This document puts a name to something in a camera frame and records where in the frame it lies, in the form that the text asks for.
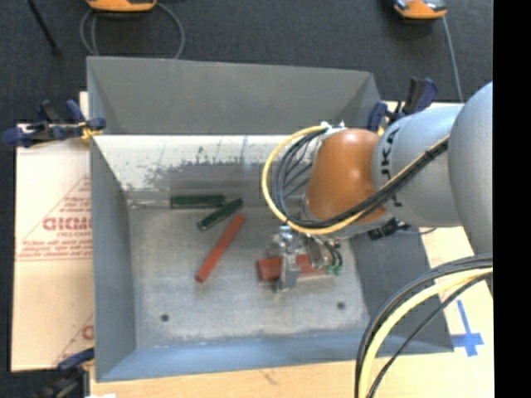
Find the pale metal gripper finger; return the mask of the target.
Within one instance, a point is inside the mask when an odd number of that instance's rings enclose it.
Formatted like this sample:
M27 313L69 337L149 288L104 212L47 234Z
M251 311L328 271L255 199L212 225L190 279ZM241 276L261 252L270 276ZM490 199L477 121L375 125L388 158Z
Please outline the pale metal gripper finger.
M276 293L285 292L297 285L300 275L300 267L297 265L282 265L280 275L274 282L273 290Z
M274 239L266 249L268 258L285 258L288 254L288 246L284 240Z

